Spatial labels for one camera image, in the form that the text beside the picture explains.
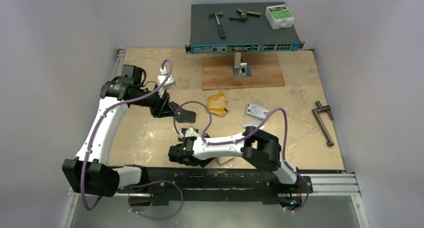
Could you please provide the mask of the hammer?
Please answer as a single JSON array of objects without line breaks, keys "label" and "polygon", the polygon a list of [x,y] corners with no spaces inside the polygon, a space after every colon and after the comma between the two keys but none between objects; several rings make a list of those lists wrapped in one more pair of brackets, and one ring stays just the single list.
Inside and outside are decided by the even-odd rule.
[{"label": "hammer", "polygon": [[223,12],[214,12],[214,13],[211,13],[208,17],[209,18],[214,17],[216,19],[219,37],[221,39],[226,39],[226,34],[225,34],[225,31],[224,31],[224,27],[222,26],[222,24],[220,22],[220,17],[222,17],[223,15],[224,15]]}]

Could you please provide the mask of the blue network switch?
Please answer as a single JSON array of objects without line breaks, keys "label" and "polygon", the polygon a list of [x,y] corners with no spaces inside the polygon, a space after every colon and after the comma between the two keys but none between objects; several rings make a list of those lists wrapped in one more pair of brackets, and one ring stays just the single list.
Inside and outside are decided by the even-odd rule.
[{"label": "blue network switch", "polygon": [[[226,53],[226,52],[265,52],[302,50],[304,41],[300,40],[295,27],[273,30],[265,16],[266,7],[281,5],[284,2],[245,2],[210,3],[191,6],[190,41],[185,46],[186,53]],[[249,16],[247,20],[229,20],[238,17],[237,8],[261,12],[260,17]],[[220,22],[226,39],[221,39],[214,12],[223,12]]]}]

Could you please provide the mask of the metal clamp tool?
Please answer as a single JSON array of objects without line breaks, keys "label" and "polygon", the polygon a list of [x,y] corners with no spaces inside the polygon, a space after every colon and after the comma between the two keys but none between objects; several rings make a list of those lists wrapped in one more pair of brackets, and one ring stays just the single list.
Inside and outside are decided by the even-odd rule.
[{"label": "metal clamp tool", "polygon": [[239,14],[239,16],[238,17],[231,16],[229,17],[229,20],[245,21],[247,20],[249,16],[260,17],[262,14],[261,12],[249,11],[249,10],[241,9],[240,7],[238,7],[236,11]]}]

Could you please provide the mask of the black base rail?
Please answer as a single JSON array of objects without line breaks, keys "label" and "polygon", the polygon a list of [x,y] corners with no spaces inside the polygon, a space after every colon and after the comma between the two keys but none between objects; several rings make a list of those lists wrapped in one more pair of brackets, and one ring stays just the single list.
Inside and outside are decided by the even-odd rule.
[{"label": "black base rail", "polygon": [[141,171],[138,184],[118,193],[152,196],[154,206],[183,200],[260,202],[297,208],[314,191],[309,176],[295,176],[295,184],[286,185],[274,173],[256,169],[143,167]]}]

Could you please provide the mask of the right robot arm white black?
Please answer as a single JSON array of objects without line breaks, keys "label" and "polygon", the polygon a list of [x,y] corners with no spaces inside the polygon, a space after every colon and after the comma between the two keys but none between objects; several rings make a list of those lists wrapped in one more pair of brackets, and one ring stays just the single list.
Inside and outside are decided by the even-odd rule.
[{"label": "right robot arm white black", "polygon": [[215,158],[241,157],[258,170],[273,172],[284,190],[294,191],[301,181],[296,169],[283,163],[278,137],[259,129],[246,138],[254,130],[254,126],[247,126],[242,133],[203,140],[198,129],[181,129],[180,143],[170,146],[168,158],[171,162],[204,168]]}]

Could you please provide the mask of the white green box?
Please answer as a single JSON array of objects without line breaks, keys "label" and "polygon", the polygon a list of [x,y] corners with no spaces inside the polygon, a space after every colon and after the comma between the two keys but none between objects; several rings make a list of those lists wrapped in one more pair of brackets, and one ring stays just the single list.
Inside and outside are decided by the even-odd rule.
[{"label": "white green box", "polygon": [[295,18],[285,4],[267,6],[265,16],[273,30],[290,28]]}]

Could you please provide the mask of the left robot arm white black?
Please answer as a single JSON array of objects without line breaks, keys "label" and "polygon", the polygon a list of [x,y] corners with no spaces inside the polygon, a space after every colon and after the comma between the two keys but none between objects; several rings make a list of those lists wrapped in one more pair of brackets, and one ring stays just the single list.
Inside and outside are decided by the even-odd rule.
[{"label": "left robot arm white black", "polygon": [[175,87],[171,69],[161,66],[153,91],[142,88],[147,73],[134,65],[124,65],[121,74],[100,90],[98,111],[82,147],[73,159],[66,159],[62,171],[74,192],[112,197],[118,189],[130,186],[138,193],[149,187],[148,177],[133,166],[109,166],[113,141],[130,106],[147,107],[153,117],[172,116],[168,89]]}]

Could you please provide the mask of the metal stand post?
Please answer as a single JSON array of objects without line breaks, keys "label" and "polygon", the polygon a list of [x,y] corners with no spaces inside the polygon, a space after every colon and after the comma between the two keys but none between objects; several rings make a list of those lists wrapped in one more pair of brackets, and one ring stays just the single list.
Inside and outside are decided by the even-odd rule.
[{"label": "metal stand post", "polygon": [[234,78],[251,77],[252,73],[250,64],[247,61],[242,60],[242,53],[236,52],[234,55],[234,62],[232,67]]}]

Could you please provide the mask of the aluminium frame rail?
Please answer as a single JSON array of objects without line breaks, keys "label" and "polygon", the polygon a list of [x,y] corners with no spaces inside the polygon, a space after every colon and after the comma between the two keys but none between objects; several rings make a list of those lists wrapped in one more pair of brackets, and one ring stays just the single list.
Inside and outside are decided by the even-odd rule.
[{"label": "aluminium frame rail", "polygon": [[[125,49],[119,49],[118,50],[118,56],[115,63],[115,71],[114,71],[114,78],[119,76],[122,71],[122,67],[125,65],[123,63],[124,57],[125,57],[126,50]],[[246,138],[249,138],[252,136],[257,130],[259,130],[259,127],[256,127],[254,131],[250,132]],[[206,133],[199,133],[202,139],[209,137]],[[282,159],[283,163],[287,166],[290,166],[292,168],[296,169],[296,175],[297,176],[309,176],[311,178],[312,182],[312,188],[313,192],[310,194],[307,194],[306,199],[302,202],[302,204],[295,208],[287,208],[282,207],[282,209],[289,214],[295,214],[297,213],[307,202],[308,198],[311,196],[346,196],[350,197],[352,199],[353,205],[354,205],[354,213],[356,215],[356,219],[358,221],[358,224],[361,228],[368,227],[368,223],[366,222],[366,216],[364,214],[364,211],[361,207],[361,193],[359,190],[359,186],[357,183],[357,179],[355,174],[353,173],[346,173],[343,170],[302,170],[299,169],[293,165],[291,165],[286,157],[285,157],[285,148],[286,148],[286,141],[280,141],[279,144],[282,147]],[[142,169],[143,166],[138,165],[125,165],[125,166],[133,166]],[[111,168],[121,168],[124,166],[110,166]],[[202,168],[201,166],[186,166],[183,164],[180,164],[179,168],[200,168],[200,169],[207,169],[206,166]],[[245,159],[241,157],[235,157],[234,160],[232,160],[228,165],[225,165],[224,167],[218,168],[218,169],[256,169],[254,166],[252,166],[250,163],[248,163]],[[130,199],[133,198],[148,198],[151,199],[151,203],[153,205],[153,197],[147,196],[145,194],[136,194],[136,195],[130,195],[130,194],[122,194],[127,195]],[[89,195],[83,195],[80,194],[82,202],[84,204],[87,203],[87,196]]]}]

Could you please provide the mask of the wooden board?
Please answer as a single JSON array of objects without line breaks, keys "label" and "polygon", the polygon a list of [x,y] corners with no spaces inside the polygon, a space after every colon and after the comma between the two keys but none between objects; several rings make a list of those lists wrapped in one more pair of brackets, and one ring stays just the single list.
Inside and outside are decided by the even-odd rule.
[{"label": "wooden board", "polygon": [[201,59],[202,90],[285,86],[275,53],[207,56]]}]

